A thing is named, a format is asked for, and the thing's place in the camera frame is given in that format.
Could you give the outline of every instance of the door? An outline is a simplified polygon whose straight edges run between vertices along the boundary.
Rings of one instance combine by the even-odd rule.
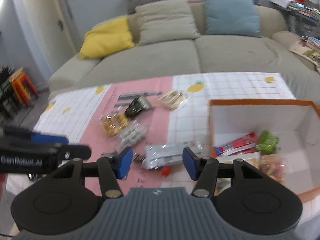
[[[36,39],[55,73],[76,54],[58,0],[24,0]]]

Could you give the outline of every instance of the gray ribbed gripper base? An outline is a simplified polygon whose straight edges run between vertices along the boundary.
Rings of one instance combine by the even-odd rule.
[[[132,188],[121,199],[106,200],[83,227],[62,235],[22,231],[15,240],[298,240],[293,231],[257,236],[231,226],[209,199],[185,188]]]

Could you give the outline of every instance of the pink tablecloth stripe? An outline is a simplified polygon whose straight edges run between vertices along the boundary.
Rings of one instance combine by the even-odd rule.
[[[113,84],[93,114],[80,140],[81,144],[89,144],[92,148],[92,156],[89,162],[96,161],[100,158],[101,153],[113,152],[119,147],[120,141],[117,138],[104,135],[100,124],[100,117],[103,114],[116,110],[114,105],[121,94],[142,91],[162,91],[166,93],[171,89],[172,77]],[[138,117],[139,122],[149,127],[147,138],[133,148],[134,152],[139,154],[144,154],[144,146],[146,144],[162,144],[167,139],[170,112],[160,105],[158,97],[148,97],[148,99],[155,108],[142,112]],[[131,187],[160,187],[161,175],[159,171],[144,171],[140,165],[133,163],[127,180],[119,180],[118,182],[124,194],[127,194]],[[96,195],[101,195],[97,178],[86,178],[86,187]]]

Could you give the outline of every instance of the cardboard box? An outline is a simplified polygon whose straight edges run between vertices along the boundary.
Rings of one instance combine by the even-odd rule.
[[[211,147],[248,133],[269,130],[279,137],[284,183],[307,202],[320,195],[320,111],[312,101],[232,99],[209,102]],[[212,157],[216,157],[211,148]]]

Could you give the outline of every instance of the sofa backrest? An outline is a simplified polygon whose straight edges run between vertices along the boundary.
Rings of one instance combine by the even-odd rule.
[[[201,35],[204,35],[205,31],[207,30],[203,5],[203,3],[190,3],[190,8],[195,17],[196,25]],[[271,35],[276,32],[288,30],[285,19],[279,11],[264,6],[255,6],[255,8],[260,18],[260,31],[262,36],[271,38]],[[137,14],[128,15],[128,24],[133,35],[133,41],[135,43],[138,43],[140,40],[140,30],[138,27],[137,18]]]

